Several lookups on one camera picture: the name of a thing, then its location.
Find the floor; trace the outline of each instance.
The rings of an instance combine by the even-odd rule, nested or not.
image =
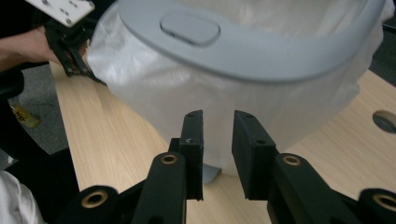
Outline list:
[[[396,26],[396,18],[387,24]],[[384,41],[375,54],[370,69],[396,87],[396,33],[385,32]],[[26,70],[25,89],[11,105],[21,105],[41,123],[26,131],[48,153],[68,147],[61,111],[58,105],[50,68],[45,65]],[[0,168],[8,166],[8,155],[0,150]]]

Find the white plastic bag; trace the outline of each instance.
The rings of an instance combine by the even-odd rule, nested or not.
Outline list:
[[[307,36],[347,28],[361,0],[180,2],[209,8],[252,29]],[[393,12],[391,0],[387,4],[384,18]],[[111,92],[147,119],[165,141],[180,135],[185,114],[203,109],[204,162],[234,175],[231,139],[235,110],[256,116],[277,148],[285,150],[334,117],[358,94],[358,79],[381,40],[378,21],[359,53],[326,76],[283,83],[242,81],[208,74],[145,45],[125,28],[116,3],[98,23],[88,62]]]

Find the yellow object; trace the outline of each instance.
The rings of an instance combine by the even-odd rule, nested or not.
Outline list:
[[[17,120],[28,128],[34,128],[40,123],[40,119],[35,118],[20,105],[11,107]]]

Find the wooden table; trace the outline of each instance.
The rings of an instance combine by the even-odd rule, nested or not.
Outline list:
[[[57,65],[52,71],[80,189],[108,185],[121,192],[146,178],[168,142],[107,87],[66,77]],[[375,111],[396,114],[396,89],[370,71],[360,84],[361,93],[347,109],[289,150],[306,158],[333,189],[355,199],[366,188],[396,192],[396,134],[372,120]],[[188,223],[270,223],[266,202],[245,200],[236,176],[220,175],[205,185],[204,198],[188,202]]]

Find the white sleeve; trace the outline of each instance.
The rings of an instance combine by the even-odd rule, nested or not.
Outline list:
[[[32,192],[5,171],[0,171],[0,199],[0,223],[45,223]]]

